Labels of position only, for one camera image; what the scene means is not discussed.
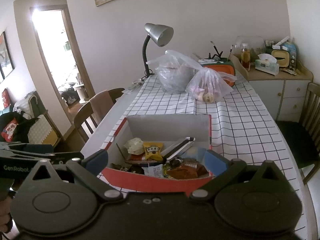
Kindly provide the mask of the pink snack plastic bag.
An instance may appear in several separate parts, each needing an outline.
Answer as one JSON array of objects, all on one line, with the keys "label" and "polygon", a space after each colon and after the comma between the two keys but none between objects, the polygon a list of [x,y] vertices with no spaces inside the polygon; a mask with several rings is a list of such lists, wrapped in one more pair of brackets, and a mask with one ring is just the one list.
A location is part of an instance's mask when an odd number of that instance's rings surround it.
[{"label": "pink snack plastic bag", "polygon": [[185,91],[197,101],[214,103],[233,91],[227,81],[233,83],[236,80],[234,75],[204,67],[196,72]]}]

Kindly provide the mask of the tissue box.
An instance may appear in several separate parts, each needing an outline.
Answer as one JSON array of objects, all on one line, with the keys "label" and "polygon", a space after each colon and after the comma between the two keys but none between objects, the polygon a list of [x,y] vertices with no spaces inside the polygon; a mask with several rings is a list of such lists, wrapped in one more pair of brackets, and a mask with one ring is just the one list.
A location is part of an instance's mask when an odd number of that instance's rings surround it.
[{"label": "tissue box", "polygon": [[273,76],[279,74],[277,59],[270,54],[259,54],[255,60],[255,69]]}]

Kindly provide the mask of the red cardboard box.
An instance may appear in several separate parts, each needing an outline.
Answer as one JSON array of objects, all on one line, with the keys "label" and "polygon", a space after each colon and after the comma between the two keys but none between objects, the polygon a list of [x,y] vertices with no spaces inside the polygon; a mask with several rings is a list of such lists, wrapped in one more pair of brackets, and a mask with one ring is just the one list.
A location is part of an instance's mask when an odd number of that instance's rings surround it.
[{"label": "red cardboard box", "polygon": [[211,135],[210,115],[127,116],[108,136],[102,174],[122,189],[190,194],[213,178],[205,160]]}]

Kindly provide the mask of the light blue snack pack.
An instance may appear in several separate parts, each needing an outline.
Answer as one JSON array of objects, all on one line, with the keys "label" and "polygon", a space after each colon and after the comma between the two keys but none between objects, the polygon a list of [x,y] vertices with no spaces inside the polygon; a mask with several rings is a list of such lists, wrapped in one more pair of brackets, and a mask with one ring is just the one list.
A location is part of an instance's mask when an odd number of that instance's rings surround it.
[{"label": "light blue snack pack", "polygon": [[206,151],[206,148],[191,146],[191,148],[187,149],[183,154],[181,154],[181,158],[195,159],[196,161],[201,162]]}]

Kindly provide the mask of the right wooden chair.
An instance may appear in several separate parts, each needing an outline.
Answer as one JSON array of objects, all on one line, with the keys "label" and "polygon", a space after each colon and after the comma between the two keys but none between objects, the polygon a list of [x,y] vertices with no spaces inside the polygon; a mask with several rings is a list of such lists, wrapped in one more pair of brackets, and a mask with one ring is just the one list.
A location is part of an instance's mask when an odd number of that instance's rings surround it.
[{"label": "right wooden chair", "polygon": [[307,86],[306,98],[298,122],[277,121],[279,130],[293,154],[299,169],[313,166],[304,176],[303,183],[319,170],[319,85],[310,83]]}]

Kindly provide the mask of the yellow small snack pack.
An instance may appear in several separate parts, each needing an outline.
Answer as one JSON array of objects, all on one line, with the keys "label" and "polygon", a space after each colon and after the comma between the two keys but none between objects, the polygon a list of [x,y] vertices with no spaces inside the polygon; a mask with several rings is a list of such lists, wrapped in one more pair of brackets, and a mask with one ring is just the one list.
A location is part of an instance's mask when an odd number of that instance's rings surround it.
[{"label": "yellow small snack pack", "polygon": [[163,148],[162,142],[143,142],[146,160],[162,161],[161,151]]}]

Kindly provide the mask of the silver black foil pack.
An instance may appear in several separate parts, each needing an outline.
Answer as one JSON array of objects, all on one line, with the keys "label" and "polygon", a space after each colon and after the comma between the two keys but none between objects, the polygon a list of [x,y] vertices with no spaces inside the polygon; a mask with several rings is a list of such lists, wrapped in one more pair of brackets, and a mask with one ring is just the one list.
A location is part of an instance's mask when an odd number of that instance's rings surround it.
[{"label": "silver black foil pack", "polygon": [[164,150],[161,151],[161,156],[163,157],[161,163],[165,164],[171,161],[172,159],[178,157],[181,153],[191,148],[194,142],[194,137],[185,137],[183,139],[178,140],[174,144],[166,147]]}]

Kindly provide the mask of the wooden chair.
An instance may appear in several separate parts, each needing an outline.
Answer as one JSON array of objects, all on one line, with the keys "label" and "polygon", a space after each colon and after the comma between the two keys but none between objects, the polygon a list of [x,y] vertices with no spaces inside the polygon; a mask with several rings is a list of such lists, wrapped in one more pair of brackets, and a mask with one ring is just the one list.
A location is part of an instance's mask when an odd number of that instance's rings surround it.
[{"label": "wooden chair", "polygon": [[87,119],[90,119],[94,128],[97,128],[102,122],[103,118],[116,104],[117,99],[123,95],[124,90],[124,88],[104,90],[98,94],[95,94],[95,96],[89,99],[89,102],[85,103],[78,110],[74,117],[73,125],[84,142],[88,141],[89,136],[82,125],[85,124],[89,133],[93,134],[93,128],[90,126]]},{"label": "wooden chair", "polygon": [[319,170],[319,85],[310,83],[307,86],[306,98],[298,122],[277,121],[279,130],[293,154],[299,169],[313,166],[304,176],[303,183]]}]

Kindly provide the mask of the yellow minion snack pack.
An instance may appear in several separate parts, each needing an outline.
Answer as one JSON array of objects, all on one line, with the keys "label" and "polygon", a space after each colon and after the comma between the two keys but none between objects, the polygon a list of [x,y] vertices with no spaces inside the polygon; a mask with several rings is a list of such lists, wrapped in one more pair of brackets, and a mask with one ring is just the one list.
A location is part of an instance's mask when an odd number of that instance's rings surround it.
[{"label": "yellow minion snack pack", "polygon": [[174,167],[170,166],[169,163],[163,165],[163,177],[167,179],[175,179],[172,176],[172,173],[174,172]]}]

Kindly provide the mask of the amber glass bottle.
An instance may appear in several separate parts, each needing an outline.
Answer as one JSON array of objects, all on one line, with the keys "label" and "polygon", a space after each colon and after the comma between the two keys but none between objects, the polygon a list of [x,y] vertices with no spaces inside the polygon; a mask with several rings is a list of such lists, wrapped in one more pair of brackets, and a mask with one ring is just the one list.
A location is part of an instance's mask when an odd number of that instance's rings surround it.
[{"label": "amber glass bottle", "polygon": [[241,45],[241,64],[249,72],[251,67],[251,53],[247,43]]}]

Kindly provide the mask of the clear plastic bag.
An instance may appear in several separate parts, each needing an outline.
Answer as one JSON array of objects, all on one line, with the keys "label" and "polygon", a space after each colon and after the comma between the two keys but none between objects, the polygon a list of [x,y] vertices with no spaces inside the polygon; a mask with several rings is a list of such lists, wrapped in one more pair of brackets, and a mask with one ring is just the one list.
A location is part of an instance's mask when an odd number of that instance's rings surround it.
[{"label": "clear plastic bag", "polygon": [[155,69],[161,88],[167,93],[184,93],[195,73],[203,68],[191,57],[175,50],[166,50],[147,65]]}]

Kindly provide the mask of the red snack bag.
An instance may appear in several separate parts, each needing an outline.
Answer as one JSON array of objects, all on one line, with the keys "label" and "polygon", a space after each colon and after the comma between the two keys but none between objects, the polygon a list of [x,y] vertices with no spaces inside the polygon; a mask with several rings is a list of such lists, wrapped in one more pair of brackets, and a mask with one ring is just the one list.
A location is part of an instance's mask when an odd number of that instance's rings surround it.
[{"label": "red snack bag", "polygon": [[147,164],[150,163],[150,160],[146,160],[145,153],[140,155],[131,154],[125,162],[129,164]]}]

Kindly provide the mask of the brown red chip bag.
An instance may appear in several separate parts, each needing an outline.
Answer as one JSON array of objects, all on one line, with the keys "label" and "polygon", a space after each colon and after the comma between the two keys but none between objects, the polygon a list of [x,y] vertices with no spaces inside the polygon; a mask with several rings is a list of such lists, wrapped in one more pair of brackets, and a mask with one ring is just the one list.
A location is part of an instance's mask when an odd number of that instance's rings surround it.
[{"label": "brown red chip bag", "polygon": [[183,163],[177,168],[167,170],[167,175],[174,179],[197,179],[207,175],[206,168],[199,163]]}]

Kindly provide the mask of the cream snack bag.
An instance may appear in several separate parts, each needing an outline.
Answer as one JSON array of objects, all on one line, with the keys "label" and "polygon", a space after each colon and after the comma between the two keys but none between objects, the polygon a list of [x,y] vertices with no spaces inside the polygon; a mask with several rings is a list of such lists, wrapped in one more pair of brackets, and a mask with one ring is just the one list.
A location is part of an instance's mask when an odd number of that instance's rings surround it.
[{"label": "cream snack bag", "polygon": [[127,152],[132,155],[141,155],[145,152],[143,141],[140,138],[133,138],[128,140],[124,147],[127,149]]}]

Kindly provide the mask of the black backpack on chair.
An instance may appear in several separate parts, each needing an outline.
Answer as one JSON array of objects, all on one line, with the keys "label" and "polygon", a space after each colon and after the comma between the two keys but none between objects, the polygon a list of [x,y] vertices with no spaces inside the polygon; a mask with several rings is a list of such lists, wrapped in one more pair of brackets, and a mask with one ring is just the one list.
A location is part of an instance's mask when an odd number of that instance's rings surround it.
[{"label": "black backpack on chair", "polygon": [[1,115],[1,142],[29,143],[28,134],[38,118],[26,119],[17,112]]}]

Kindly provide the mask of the left wooden chair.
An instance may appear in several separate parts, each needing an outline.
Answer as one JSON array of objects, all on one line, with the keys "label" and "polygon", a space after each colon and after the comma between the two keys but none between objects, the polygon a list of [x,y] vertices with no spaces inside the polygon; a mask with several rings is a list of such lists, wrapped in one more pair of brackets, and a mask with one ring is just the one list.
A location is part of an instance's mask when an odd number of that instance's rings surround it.
[{"label": "left wooden chair", "polygon": [[85,124],[89,133],[93,134],[93,128],[90,126],[87,119],[90,119],[94,128],[97,128],[102,122],[103,118],[116,104],[117,99],[123,95],[124,90],[124,88],[104,90],[98,94],[95,94],[95,96],[89,99],[89,102],[85,103],[78,110],[74,117],[73,125],[84,142],[88,141],[89,136],[82,125]]}]

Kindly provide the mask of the white sideboard cabinet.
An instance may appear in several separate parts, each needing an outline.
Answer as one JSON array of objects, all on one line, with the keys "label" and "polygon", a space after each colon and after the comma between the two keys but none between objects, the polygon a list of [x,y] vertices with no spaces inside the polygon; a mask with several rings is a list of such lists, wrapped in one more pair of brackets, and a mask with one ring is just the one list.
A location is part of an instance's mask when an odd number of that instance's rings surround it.
[{"label": "white sideboard cabinet", "polygon": [[297,75],[279,72],[273,76],[251,68],[248,72],[239,59],[232,55],[235,69],[250,83],[260,96],[270,115],[277,121],[298,122],[303,110],[306,90],[313,81],[313,74],[297,62]]}]

